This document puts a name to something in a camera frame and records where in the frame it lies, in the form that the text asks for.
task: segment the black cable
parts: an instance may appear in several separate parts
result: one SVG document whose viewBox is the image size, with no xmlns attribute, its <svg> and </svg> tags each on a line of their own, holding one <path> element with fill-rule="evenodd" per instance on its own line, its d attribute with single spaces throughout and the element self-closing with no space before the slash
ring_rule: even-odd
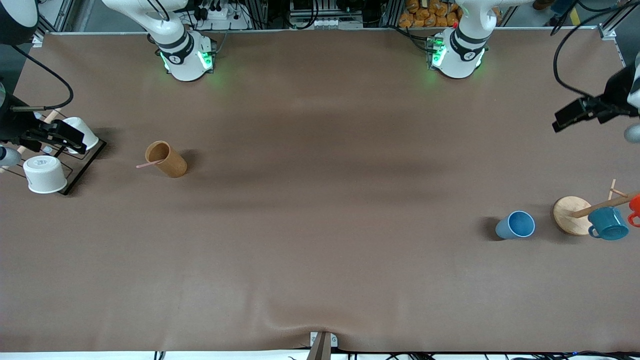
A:
<svg viewBox="0 0 640 360">
<path fill-rule="evenodd" d="M 189 24 L 191 25 L 191 29 L 195 30 L 193 25 L 193 20 L 191 19 L 191 13 L 187 11 L 187 16 L 189 17 Z"/>
<path fill-rule="evenodd" d="M 427 53 L 427 54 L 429 54 L 429 53 L 435 53 L 435 51 L 434 51 L 434 50 L 429 50 L 429 49 L 427 49 L 427 48 L 425 48 L 425 47 L 422 47 L 420 44 L 418 44 L 418 43 L 415 41 L 415 39 L 413 38 L 413 35 L 409 34 L 409 38 L 411 39 L 411 42 L 413 42 L 413 44 L 414 44 L 418 49 L 420 49 L 420 50 L 424 51 L 424 52 L 425 52 L 425 53 Z"/>
<path fill-rule="evenodd" d="M 601 16 L 603 16 L 603 15 L 607 15 L 608 13 L 615 12 L 615 11 L 622 10 L 622 9 L 626 9 L 626 8 L 629 8 L 629 7 L 631 7 L 631 6 L 635 6 L 635 5 L 638 5 L 638 4 L 640 4 L 640 1 L 634 1 L 633 3 L 627 3 L 627 4 L 625 4 L 625 5 L 623 5 L 623 6 L 619 7 L 619 8 L 613 8 L 613 9 L 611 9 L 611 10 L 607 10 L 606 12 L 601 12 L 601 13 L 598 13 L 598 14 L 596 14 L 596 15 L 594 15 L 594 16 L 591 16 L 591 17 L 589 17 L 588 19 L 586 19 L 586 20 L 582 21 L 580 24 L 578 24 L 578 26 L 576 26 L 576 27 L 574 27 L 573 29 L 571 29 L 571 30 L 569 31 L 569 33 L 568 33 L 568 34 L 567 34 L 567 35 L 562 39 L 562 41 L 560 41 L 560 44 L 558 44 L 558 47 L 557 47 L 557 49 L 556 49 L 556 53 L 555 53 L 555 55 L 554 55 L 554 77 L 556 78 L 556 81 L 557 81 L 557 82 L 558 82 L 558 83 L 559 83 L 563 88 L 565 88 L 565 89 L 567 89 L 567 90 L 571 90 L 572 92 L 575 92 L 575 93 L 577 93 L 577 94 L 580 94 L 580 95 L 582 95 L 582 96 L 584 96 L 584 97 L 587 97 L 587 98 L 589 98 L 589 99 L 593 99 L 593 100 L 595 100 L 595 98 L 593 97 L 593 95 L 591 95 L 591 94 L 589 94 L 589 93 L 587 93 L 587 92 L 585 92 L 585 91 L 582 91 L 582 90 L 580 90 L 580 89 L 578 89 L 578 88 L 575 88 L 575 87 L 573 87 L 573 86 L 571 86 L 571 85 L 569 85 L 569 84 L 565 83 L 565 82 L 560 78 L 560 75 L 558 74 L 558 56 L 560 55 L 560 50 L 562 50 L 562 48 L 563 48 L 564 44 L 565 44 L 565 43 L 566 43 L 566 41 L 571 37 L 571 35 L 573 35 L 573 34 L 574 34 L 574 33 L 575 33 L 575 32 L 576 32 L 580 27 L 584 26 L 587 22 L 590 22 L 590 21 L 592 21 L 592 20 L 595 20 L 595 19 L 597 19 L 597 18 L 599 18 L 599 17 L 601 17 Z"/>
<path fill-rule="evenodd" d="M 160 5 L 160 8 L 162 9 L 162 11 L 164 11 L 164 15 L 166 16 L 166 21 L 169 21 L 169 13 L 166 12 L 166 9 L 164 8 L 164 6 L 162 6 L 162 3 L 160 2 L 160 0 L 156 0 L 156 2 L 158 3 L 158 5 Z"/>
<path fill-rule="evenodd" d="M 39 67 L 45 69 L 48 73 L 50 73 L 51 75 L 53 75 L 56 79 L 60 80 L 61 83 L 63 83 L 66 87 L 67 90 L 69 91 L 69 97 L 67 98 L 67 100 L 65 100 L 64 102 L 61 102 L 58 105 L 53 105 L 53 106 L 43 106 L 43 110 L 53 110 L 53 109 L 57 109 L 57 108 L 63 108 L 66 105 L 69 105 L 69 103 L 71 102 L 71 100 L 74 99 L 74 90 L 71 88 L 71 85 L 69 85 L 69 83 L 67 83 L 67 81 L 65 81 L 60 75 L 56 74 L 55 71 L 51 70 L 50 68 L 46 67 L 43 63 L 39 62 L 38 60 L 34 59 L 31 57 L 31 55 L 25 53 L 24 51 L 22 51 L 19 47 L 13 45 L 12 48 L 14 50 L 16 50 L 18 53 L 20 53 L 21 55 L 23 55 L 25 58 L 33 61 L 36 65 L 38 65 Z"/>
<path fill-rule="evenodd" d="M 378 17 L 376 20 L 371 20 L 371 21 L 360 21 L 359 23 L 361 23 L 361 24 L 372 24 L 372 23 L 374 23 L 374 22 L 378 22 L 378 21 L 380 21 L 381 19 L 382 19 L 382 16 L 381 16 L 381 17 Z"/>
<path fill-rule="evenodd" d="M 406 36 L 406 37 L 408 37 L 408 38 L 414 38 L 414 39 L 416 39 L 416 40 L 424 40 L 424 41 L 426 41 L 426 40 L 427 40 L 427 38 L 426 38 L 426 37 L 419 37 L 419 36 L 417 36 L 417 35 L 409 34 L 409 32 L 408 32 L 408 31 L 407 31 L 407 32 L 404 32 L 401 28 L 398 28 L 397 26 L 394 26 L 394 25 L 384 25 L 384 26 L 382 26 L 382 27 L 383 27 L 383 28 L 390 28 L 390 29 L 394 29 L 394 30 L 396 30 L 397 32 L 399 32 L 400 34 L 402 34 L 403 36 Z"/>
<path fill-rule="evenodd" d="M 160 10 L 158 10 L 158 8 L 156 8 L 156 6 L 151 2 L 151 0 L 147 0 L 147 2 L 149 3 L 149 5 L 151 5 L 151 7 L 158 13 L 160 14 Z"/>
<path fill-rule="evenodd" d="M 234 7 L 234 10 L 236 11 L 236 13 L 238 12 L 237 7 L 240 6 L 240 9 L 242 10 L 243 13 L 247 14 L 247 16 L 249 16 L 249 18 L 251 18 L 251 20 L 253 20 L 254 22 L 257 22 L 258 24 L 260 24 L 260 28 L 261 29 L 264 29 L 263 26 L 265 26 L 265 25 L 268 26 L 269 25 L 268 22 L 263 22 L 263 21 L 260 21 L 260 20 L 256 20 L 255 17 L 253 17 L 249 12 L 247 12 L 244 9 L 244 7 L 242 7 L 242 4 L 238 3 L 237 0 L 235 1 L 235 3 L 236 3 L 236 7 Z"/>
<path fill-rule="evenodd" d="M 602 9 L 594 9 L 594 8 L 590 8 L 588 6 L 586 6 L 585 4 L 582 3 L 582 1 L 578 0 L 578 5 L 580 5 L 583 9 L 587 10 L 588 12 L 592 12 L 592 13 L 601 13 L 601 12 L 605 12 L 609 9 L 615 8 L 616 6 L 610 6 L 608 8 L 602 8 Z"/>
<path fill-rule="evenodd" d="M 314 6 L 311 5 L 311 18 L 309 18 L 309 23 L 307 25 L 304 25 L 302 28 L 299 28 L 293 24 L 291 24 L 291 22 L 287 19 L 287 15 L 284 11 L 284 4 L 287 2 L 287 0 L 283 0 L 280 3 L 280 13 L 282 14 L 282 21 L 289 26 L 290 28 L 294 28 L 297 30 L 304 30 L 307 29 L 309 27 L 311 27 L 311 25 L 313 25 L 316 20 L 318 19 L 318 16 L 320 15 L 320 4 L 318 3 L 318 0 L 314 0 L 314 3 L 316 4 L 316 16 L 314 17 Z"/>
<path fill-rule="evenodd" d="M 432 355 L 435 355 L 435 354 L 436 354 L 435 352 L 434 352 L 434 353 L 432 353 L 432 354 L 427 354 L 427 353 L 425 353 L 425 352 L 419 352 L 418 354 L 419 354 L 419 355 L 421 355 L 422 357 L 426 358 L 426 360 L 436 360 L 436 359 L 434 359 L 434 358 L 433 358 L 433 356 L 432 356 Z"/>
<path fill-rule="evenodd" d="M 566 9 L 566 11 L 560 15 L 560 17 L 558 18 L 558 22 L 556 25 L 554 25 L 554 28 L 551 30 L 551 36 L 554 36 L 555 34 L 557 34 L 558 31 L 560 31 L 560 28 L 562 28 L 566 22 L 567 19 L 569 19 L 571 11 L 573 11 L 573 8 L 575 8 L 575 5 L 578 3 L 579 0 L 573 0 L 573 2 L 571 3 L 571 5 Z"/>
<path fill-rule="evenodd" d="M 581 352 L 574 352 L 568 355 L 561 354 L 559 357 L 556 357 L 553 354 L 548 354 L 548 356 L 553 360 L 570 359 L 574 356 L 602 356 L 602 357 L 611 357 L 615 360 L 625 360 L 624 357 L 618 356 L 617 354 L 607 353 L 607 352 L 588 351 L 588 350 L 581 351 Z"/>
</svg>

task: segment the wooden mug stand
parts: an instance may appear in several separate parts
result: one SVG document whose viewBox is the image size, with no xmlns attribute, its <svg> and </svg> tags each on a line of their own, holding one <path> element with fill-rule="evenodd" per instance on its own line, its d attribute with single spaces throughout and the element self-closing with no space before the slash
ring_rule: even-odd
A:
<svg viewBox="0 0 640 360">
<path fill-rule="evenodd" d="M 623 193 L 614 189 L 616 180 L 614 179 L 609 188 L 609 200 L 603 201 L 599 204 L 591 205 L 587 200 L 577 196 L 567 196 L 560 198 L 553 207 L 554 220 L 564 232 L 584 236 L 589 234 L 589 227 L 591 222 L 587 219 L 587 216 L 596 209 L 604 208 L 607 206 L 620 206 L 630 202 L 636 195 L 640 195 L 640 192 Z M 620 197 L 612 199 L 613 194 L 617 194 Z"/>
</svg>

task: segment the wooden base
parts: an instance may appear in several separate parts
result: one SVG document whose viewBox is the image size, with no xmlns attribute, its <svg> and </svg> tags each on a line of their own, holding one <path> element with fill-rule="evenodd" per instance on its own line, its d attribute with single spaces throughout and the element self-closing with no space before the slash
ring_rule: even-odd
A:
<svg viewBox="0 0 640 360">
<path fill-rule="evenodd" d="M 591 222 L 587 217 L 574 218 L 571 214 L 574 211 L 586 209 L 591 204 L 577 196 L 567 196 L 559 199 L 554 204 L 554 220 L 558 226 L 566 233 L 577 236 L 589 234 Z"/>
</svg>

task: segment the metal bracket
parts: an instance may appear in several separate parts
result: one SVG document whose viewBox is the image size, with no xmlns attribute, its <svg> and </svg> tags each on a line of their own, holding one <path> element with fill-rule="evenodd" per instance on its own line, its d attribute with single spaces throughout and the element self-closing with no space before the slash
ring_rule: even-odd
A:
<svg viewBox="0 0 640 360">
<path fill-rule="evenodd" d="M 615 40 L 616 39 L 616 31 L 615 30 L 606 31 L 602 27 L 602 24 L 598 25 L 598 31 L 600 32 L 600 38 L 602 40 Z"/>
<path fill-rule="evenodd" d="M 316 342 L 316 338 L 318 336 L 317 331 L 313 331 L 311 332 L 311 340 L 309 341 L 309 346 L 314 346 L 314 342 Z M 334 334 L 329 333 L 329 336 L 331 336 L 331 347 L 338 347 L 338 337 Z"/>
<path fill-rule="evenodd" d="M 44 32 L 41 30 L 36 30 L 33 34 L 33 38 L 31 39 L 32 47 L 42 47 L 42 42 L 44 41 Z"/>
<path fill-rule="evenodd" d="M 328 332 L 312 332 L 311 333 L 311 350 L 307 356 L 307 360 L 331 360 L 331 347 L 333 341 L 338 345 L 338 337 Z"/>
</svg>

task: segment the tan paper cup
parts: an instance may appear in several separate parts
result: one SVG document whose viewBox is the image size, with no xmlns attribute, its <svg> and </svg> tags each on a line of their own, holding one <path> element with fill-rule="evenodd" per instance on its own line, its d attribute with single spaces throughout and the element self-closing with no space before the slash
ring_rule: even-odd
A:
<svg viewBox="0 0 640 360">
<path fill-rule="evenodd" d="M 168 177 L 180 177 L 187 172 L 187 162 L 178 154 L 171 145 L 164 141 L 154 142 L 147 147 L 145 159 L 148 162 L 162 160 L 155 166 L 162 170 Z"/>
</svg>

